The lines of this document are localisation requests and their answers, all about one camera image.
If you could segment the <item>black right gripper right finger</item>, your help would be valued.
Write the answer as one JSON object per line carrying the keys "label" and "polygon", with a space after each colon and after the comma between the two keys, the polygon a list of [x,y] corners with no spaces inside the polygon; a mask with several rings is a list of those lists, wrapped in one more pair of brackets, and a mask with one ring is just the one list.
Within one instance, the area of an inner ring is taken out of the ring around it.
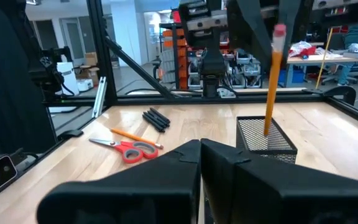
{"label": "black right gripper right finger", "polygon": [[358,224],[358,180],[201,140],[217,224]]}

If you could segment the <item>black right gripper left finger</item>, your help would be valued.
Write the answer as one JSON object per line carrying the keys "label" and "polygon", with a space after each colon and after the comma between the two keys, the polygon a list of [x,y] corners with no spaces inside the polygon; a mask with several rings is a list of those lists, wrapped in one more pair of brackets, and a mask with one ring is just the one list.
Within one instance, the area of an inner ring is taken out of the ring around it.
{"label": "black right gripper left finger", "polygon": [[188,141],[103,179],[65,182],[39,203],[38,224],[197,224],[201,143]]}

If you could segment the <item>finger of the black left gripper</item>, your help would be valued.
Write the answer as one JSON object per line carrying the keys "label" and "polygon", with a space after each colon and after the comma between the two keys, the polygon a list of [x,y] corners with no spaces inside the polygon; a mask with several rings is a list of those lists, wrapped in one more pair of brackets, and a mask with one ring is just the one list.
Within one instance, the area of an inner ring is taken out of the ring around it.
{"label": "finger of the black left gripper", "polygon": [[230,48],[245,50],[263,68],[271,66],[272,46],[262,18],[260,0],[229,0],[228,30]]}
{"label": "finger of the black left gripper", "polygon": [[311,11],[311,0],[286,0],[286,7],[286,47],[289,57],[292,44],[303,40],[306,36]]}

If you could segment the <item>orange pencil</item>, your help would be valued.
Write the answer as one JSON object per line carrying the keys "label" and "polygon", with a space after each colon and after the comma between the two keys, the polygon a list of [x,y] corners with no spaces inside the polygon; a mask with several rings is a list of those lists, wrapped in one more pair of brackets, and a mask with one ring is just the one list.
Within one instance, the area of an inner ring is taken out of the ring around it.
{"label": "orange pencil", "polygon": [[273,39],[272,39],[272,65],[270,67],[267,104],[266,104],[265,122],[264,122],[265,136],[269,134],[270,125],[272,123],[273,106],[276,98],[278,78],[280,74],[286,34],[287,34],[287,27],[285,24],[275,25],[273,30]]}
{"label": "orange pencil", "polygon": [[141,141],[141,142],[145,142],[145,143],[148,143],[148,144],[151,144],[153,146],[155,146],[157,149],[163,149],[163,146],[157,142],[153,142],[153,141],[150,141],[150,140],[147,140],[147,139],[144,139],[144,138],[141,138],[139,136],[136,136],[134,134],[130,134],[130,133],[127,133],[125,131],[122,131],[120,129],[110,129],[110,132],[112,133],[116,133],[116,134],[119,134],[121,136],[124,136],[124,137],[127,137],[127,138],[130,138],[130,139],[133,139],[135,141]]}

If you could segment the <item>black pen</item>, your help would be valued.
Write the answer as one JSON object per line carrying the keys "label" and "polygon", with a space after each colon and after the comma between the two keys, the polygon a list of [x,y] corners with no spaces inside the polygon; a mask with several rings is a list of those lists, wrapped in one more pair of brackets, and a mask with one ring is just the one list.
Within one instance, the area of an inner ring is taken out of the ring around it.
{"label": "black pen", "polygon": [[146,122],[151,124],[159,133],[165,132],[165,130],[160,125],[158,125],[153,119],[149,118],[148,116],[146,116],[144,114],[142,115],[142,117],[146,120]]}
{"label": "black pen", "polygon": [[161,120],[163,120],[166,123],[170,123],[170,120],[166,118],[163,114],[159,113],[156,109],[150,108],[150,112],[159,117]]}
{"label": "black pen", "polygon": [[156,115],[154,112],[152,112],[151,110],[147,112],[149,115],[151,115],[156,121],[158,121],[160,123],[161,126],[163,126],[164,128],[169,127],[170,125],[161,117],[159,117],[158,115]]}
{"label": "black pen", "polygon": [[158,125],[160,125],[160,123],[158,121],[156,121],[151,115],[149,115],[148,113],[144,112],[144,115],[148,116],[149,118],[153,119]]}

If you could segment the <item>black mesh desk organizer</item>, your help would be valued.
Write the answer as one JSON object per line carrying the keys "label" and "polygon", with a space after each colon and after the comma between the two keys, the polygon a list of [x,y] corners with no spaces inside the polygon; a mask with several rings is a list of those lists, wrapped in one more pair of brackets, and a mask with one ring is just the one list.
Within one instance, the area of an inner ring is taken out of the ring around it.
{"label": "black mesh desk organizer", "polygon": [[265,116],[238,116],[236,147],[263,157],[289,164],[296,162],[297,148],[279,124],[272,119],[264,134]]}

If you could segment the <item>red and white bag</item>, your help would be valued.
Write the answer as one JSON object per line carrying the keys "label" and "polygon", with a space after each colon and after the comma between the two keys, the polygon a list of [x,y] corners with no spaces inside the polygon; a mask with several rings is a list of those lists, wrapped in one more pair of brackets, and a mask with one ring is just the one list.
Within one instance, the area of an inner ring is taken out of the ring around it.
{"label": "red and white bag", "polygon": [[292,57],[299,57],[303,60],[308,59],[310,55],[314,55],[316,51],[316,46],[311,45],[308,42],[300,41],[293,44],[290,47],[288,56]]}

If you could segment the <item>orange drawer shelf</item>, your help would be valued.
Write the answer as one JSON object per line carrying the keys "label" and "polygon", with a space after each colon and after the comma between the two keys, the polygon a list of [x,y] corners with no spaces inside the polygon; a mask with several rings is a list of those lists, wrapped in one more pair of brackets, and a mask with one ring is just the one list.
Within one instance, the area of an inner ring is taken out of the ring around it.
{"label": "orange drawer shelf", "polygon": [[188,47],[180,23],[162,23],[161,41],[163,82],[174,83],[177,90],[188,89]]}

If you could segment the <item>wooden top work table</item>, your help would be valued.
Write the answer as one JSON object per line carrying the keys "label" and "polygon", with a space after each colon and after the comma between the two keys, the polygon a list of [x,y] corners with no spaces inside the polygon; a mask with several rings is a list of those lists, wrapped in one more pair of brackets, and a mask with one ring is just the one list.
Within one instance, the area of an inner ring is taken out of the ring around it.
{"label": "wooden top work table", "polygon": [[285,72],[285,82],[280,85],[283,88],[289,88],[293,85],[292,76],[293,76],[293,66],[317,66],[317,65],[358,65],[358,58],[347,58],[347,57],[339,57],[339,58],[327,58],[324,55],[311,55],[308,59],[301,59],[299,57],[292,57],[287,59],[287,66]]}

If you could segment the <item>blue storage bin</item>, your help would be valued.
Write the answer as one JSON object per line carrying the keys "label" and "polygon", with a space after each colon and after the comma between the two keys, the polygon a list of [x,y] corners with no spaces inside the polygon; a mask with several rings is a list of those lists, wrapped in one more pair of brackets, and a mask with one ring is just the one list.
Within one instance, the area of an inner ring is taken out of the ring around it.
{"label": "blue storage bin", "polygon": [[[292,76],[292,83],[303,83],[305,73],[302,70],[294,70]],[[278,78],[279,83],[285,82],[285,71],[281,70]]]}

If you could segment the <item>silver aluminium extrusion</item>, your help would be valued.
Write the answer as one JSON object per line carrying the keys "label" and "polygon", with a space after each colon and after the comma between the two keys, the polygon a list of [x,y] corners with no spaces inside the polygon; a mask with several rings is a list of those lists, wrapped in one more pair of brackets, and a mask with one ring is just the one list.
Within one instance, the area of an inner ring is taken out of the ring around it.
{"label": "silver aluminium extrusion", "polygon": [[105,99],[107,85],[108,85],[108,82],[107,82],[106,77],[101,77],[99,80],[99,86],[98,86],[96,98],[94,101],[93,112],[91,114],[92,118],[97,118],[101,115],[103,105],[104,105],[104,99]]}

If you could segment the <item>small white appliance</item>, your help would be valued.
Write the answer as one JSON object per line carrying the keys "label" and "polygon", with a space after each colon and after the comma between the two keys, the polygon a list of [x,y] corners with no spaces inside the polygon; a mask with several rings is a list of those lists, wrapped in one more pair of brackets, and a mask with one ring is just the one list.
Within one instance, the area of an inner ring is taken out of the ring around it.
{"label": "small white appliance", "polygon": [[92,79],[79,79],[76,84],[79,92],[86,92],[94,87]]}

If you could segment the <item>white cabinet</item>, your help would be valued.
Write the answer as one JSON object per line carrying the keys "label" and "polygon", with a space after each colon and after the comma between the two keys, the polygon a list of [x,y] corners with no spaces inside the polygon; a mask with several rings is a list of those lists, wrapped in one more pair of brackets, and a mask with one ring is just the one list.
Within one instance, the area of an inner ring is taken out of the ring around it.
{"label": "white cabinet", "polygon": [[57,70],[63,75],[64,77],[64,85],[71,91],[71,93],[62,86],[61,90],[56,92],[57,95],[79,95],[78,85],[75,77],[75,72],[73,69],[72,62],[58,62],[57,63]]}

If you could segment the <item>large black panel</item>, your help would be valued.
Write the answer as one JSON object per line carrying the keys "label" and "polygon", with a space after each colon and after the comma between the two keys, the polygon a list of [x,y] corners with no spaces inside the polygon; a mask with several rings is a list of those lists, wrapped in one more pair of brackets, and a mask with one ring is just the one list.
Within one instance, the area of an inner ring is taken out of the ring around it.
{"label": "large black panel", "polygon": [[24,0],[0,0],[0,154],[18,149],[40,154],[57,142],[42,92],[30,74],[41,68],[40,58]]}

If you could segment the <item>black frame clamp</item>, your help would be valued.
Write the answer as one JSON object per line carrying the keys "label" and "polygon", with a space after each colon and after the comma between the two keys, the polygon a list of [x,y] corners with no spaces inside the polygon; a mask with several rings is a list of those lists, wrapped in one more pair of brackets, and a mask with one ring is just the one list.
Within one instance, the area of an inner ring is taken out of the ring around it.
{"label": "black frame clamp", "polygon": [[81,135],[83,135],[82,130],[72,129],[72,130],[67,130],[67,131],[62,132],[61,134],[59,134],[57,136],[57,138],[58,138],[59,141],[65,141],[65,140],[68,140],[70,138],[80,137]]}
{"label": "black frame clamp", "polygon": [[356,90],[351,86],[335,86],[323,92],[323,96],[343,96],[343,101],[354,106]]}

